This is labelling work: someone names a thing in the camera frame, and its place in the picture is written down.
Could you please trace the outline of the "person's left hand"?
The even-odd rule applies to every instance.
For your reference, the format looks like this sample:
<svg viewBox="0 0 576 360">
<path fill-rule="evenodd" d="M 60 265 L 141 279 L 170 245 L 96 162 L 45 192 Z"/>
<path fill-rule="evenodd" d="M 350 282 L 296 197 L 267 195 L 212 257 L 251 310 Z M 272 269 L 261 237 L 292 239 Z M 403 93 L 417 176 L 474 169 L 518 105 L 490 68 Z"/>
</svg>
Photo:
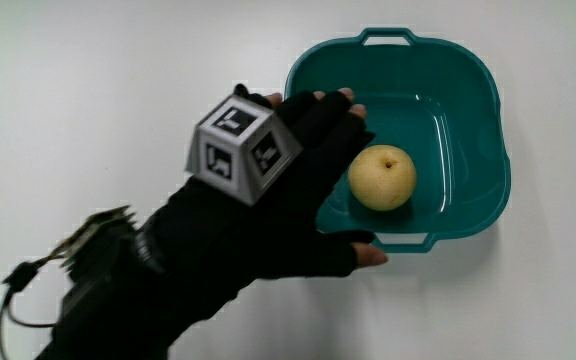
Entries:
<svg viewBox="0 0 576 360">
<path fill-rule="evenodd" d="M 253 206 L 190 178 L 149 220 L 166 273 L 156 296 L 176 306 L 228 301 L 257 279 L 345 277 L 387 262 L 373 233 L 323 233 L 315 218 L 324 200 L 372 139 L 367 111 L 340 88 L 250 95 L 275 110 L 304 150 Z"/>
</svg>

